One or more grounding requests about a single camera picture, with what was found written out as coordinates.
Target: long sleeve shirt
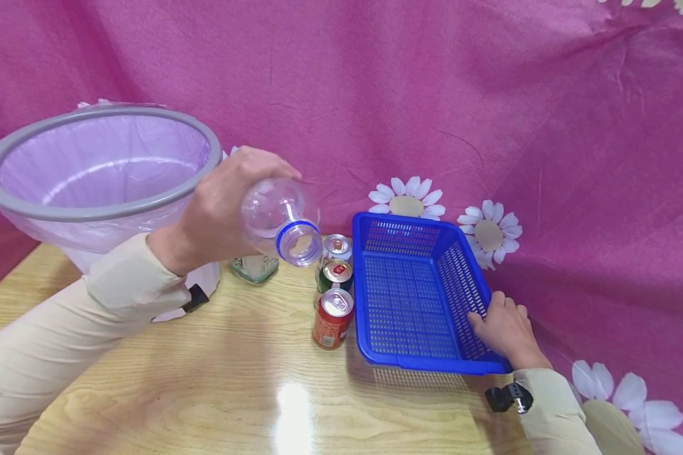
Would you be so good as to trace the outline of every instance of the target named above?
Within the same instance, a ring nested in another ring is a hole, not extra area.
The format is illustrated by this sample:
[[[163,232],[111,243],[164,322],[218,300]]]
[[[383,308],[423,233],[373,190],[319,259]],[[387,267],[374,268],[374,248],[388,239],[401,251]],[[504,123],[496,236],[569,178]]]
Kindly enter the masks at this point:
[[[137,235],[89,273],[0,331],[0,454],[15,453],[40,414],[103,354],[190,300],[184,277],[169,272]],[[523,417],[537,455],[600,455],[567,380],[521,370],[534,396]]]

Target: green can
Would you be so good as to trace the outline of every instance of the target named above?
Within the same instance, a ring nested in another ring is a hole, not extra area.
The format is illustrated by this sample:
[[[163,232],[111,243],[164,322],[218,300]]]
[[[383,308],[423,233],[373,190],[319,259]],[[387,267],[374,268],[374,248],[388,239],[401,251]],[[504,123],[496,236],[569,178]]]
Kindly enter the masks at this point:
[[[352,266],[341,259],[331,259],[316,276],[316,291],[323,294],[331,288],[352,291]]]

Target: pink fabric backdrop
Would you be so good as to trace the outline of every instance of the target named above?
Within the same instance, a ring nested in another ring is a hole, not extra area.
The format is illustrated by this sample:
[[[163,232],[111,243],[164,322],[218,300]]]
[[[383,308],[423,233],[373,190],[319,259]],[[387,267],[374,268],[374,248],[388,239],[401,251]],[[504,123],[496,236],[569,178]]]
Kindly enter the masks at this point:
[[[325,231],[393,177],[432,178],[447,221],[501,202],[524,234],[486,277],[557,368],[683,413],[683,0],[600,1],[0,0],[0,138],[160,102],[287,157]],[[32,246],[0,217],[0,277]]]

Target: can lid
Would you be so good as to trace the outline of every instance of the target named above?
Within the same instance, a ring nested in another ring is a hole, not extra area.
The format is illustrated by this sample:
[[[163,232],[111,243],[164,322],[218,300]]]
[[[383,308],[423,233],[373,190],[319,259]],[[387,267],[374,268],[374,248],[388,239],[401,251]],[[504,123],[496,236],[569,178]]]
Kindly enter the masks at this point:
[[[324,276],[331,282],[347,282],[352,278],[352,266],[341,259],[332,259],[324,264]]]
[[[335,254],[344,254],[352,249],[349,240],[341,234],[327,236],[325,246],[327,250]]]
[[[321,297],[321,307],[330,316],[344,317],[354,310],[354,299],[344,289],[332,288]]]

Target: black plastic clip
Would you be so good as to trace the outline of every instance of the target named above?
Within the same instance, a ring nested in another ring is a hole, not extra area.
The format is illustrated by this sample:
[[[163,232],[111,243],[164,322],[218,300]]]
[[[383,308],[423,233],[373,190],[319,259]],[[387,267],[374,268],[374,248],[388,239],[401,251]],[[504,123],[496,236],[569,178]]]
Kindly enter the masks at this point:
[[[191,296],[190,301],[182,306],[182,310],[184,310],[187,314],[192,313],[202,305],[205,305],[207,302],[209,302],[209,298],[203,292],[202,288],[199,287],[199,284],[193,284],[193,286],[189,288],[189,291]]]
[[[531,392],[517,382],[502,389],[492,387],[486,390],[486,400],[493,412],[506,412],[515,404],[516,412],[525,414],[534,404],[534,397]]]

